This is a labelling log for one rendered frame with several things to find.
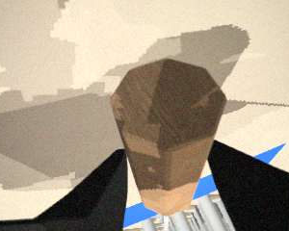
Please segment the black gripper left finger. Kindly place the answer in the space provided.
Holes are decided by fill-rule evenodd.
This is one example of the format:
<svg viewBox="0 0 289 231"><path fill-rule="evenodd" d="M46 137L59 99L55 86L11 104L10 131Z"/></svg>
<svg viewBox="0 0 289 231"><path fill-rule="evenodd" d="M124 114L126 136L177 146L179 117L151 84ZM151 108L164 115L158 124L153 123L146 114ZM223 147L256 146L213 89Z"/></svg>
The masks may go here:
<svg viewBox="0 0 289 231"><path fill-rule="evenodd" d="M0 231L122 231L128 165L117 149L69 193L35 218L0 220Z"/></svg>

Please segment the blue flat strip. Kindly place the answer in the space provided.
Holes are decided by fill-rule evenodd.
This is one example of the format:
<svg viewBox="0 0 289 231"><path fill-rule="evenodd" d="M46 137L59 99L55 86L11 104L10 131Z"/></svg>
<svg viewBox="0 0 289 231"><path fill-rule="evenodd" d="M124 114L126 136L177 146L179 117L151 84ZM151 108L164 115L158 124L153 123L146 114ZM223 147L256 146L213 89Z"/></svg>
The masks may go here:
<svg viewBox="0 0 289 231"><path fill-rule="evenodd" d="M273 157L280 151L280 149L286 143L279 145L273 149L260 153L259 155L254 156L255 158L269 164ZM215 192L217 190L215 183L213 181L212 174L199 178L197 183L197 188L193 197L193 200L200 198L209 193ZM124 223L123 228L135 224L139 221L142 221L147 218L158 215L157 213L147 209L143 202L135 204L125 209Z"/></svg>

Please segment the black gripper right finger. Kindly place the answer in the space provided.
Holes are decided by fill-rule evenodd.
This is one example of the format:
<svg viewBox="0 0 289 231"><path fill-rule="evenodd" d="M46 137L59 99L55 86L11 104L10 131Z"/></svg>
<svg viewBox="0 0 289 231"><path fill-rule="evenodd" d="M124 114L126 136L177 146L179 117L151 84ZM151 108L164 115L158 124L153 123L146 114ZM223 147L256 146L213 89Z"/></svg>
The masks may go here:
<svg viewBox="0 0 289 231"><path fill-rule="evenodd" d="M235 231L289 231L289 172L213 140L207 164Z"/></svg>

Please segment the small grey hex nut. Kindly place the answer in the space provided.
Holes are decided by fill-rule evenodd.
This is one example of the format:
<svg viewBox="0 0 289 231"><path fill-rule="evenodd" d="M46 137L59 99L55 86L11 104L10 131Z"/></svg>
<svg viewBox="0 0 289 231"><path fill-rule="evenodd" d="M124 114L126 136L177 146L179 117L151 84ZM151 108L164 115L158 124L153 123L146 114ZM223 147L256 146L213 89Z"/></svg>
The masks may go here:
<svg viewBox="0 0 289 231"><path fill-rule="evenodd" d="M155 216L157 221L160 220L160 218L162 218L162 217L163 217L163 215L159 215L159 214Z"/></svg>

